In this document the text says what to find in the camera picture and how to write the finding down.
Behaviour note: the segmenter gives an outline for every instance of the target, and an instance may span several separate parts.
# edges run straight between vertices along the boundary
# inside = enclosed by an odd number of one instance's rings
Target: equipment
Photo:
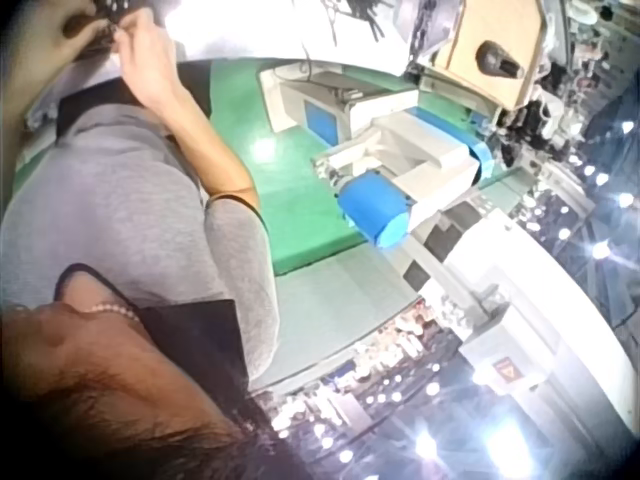
[[[378,247],[397,244],[480,178],[462,133],[452,131],[461,141],[444,131],[455,127],[434,126],[437,119],[412,109],[416,89],[392,92],[339,66],[305,63],[264,71],[260,80],[273,130],[301,125],[327,144],[316,172]]]
[[[633,448],[631,362],[587,295],[503,212],[473,197],[383,254],[463,341],[474,381],[511,395],[552,442],[549,476]]]

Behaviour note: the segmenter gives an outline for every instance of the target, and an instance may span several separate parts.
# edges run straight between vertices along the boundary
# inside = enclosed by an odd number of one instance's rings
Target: blue cylinder
[[[397,245],[409,230],[405,194],[374,171],[344,185],[338,194],[338,205],[376,247]]]

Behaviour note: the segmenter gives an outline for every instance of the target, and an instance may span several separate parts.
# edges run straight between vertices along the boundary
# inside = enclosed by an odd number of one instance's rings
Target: warning label
[[[515,382],[522,378],[522,373],[513,364],[509,357],[505,357],[502,360],[498,360],[493,364],[493,368],[500,374],[504,381],[507,383]]]

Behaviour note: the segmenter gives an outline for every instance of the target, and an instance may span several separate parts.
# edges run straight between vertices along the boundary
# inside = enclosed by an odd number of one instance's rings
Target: blue screen
[[[307,117],[307,127],[321,139],[334,147],[338,144],[338,122],[335,115],[304,101],[304,113]]]

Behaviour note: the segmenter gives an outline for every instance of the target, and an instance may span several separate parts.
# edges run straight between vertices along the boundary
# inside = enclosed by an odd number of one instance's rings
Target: hand
[[[127,15],[119,27],[114,39],[122,78],[142,105],[163,118],[186,92],[178,78],[175,45],[153,23],[148,8]]]
[[[9,35],[9,77],[5,98],[27,108],[58,74],[108,25],[91,20],[91,0],[39,0],[27,3]],[[67,38],[67,22],[84,16],[89,23]]]

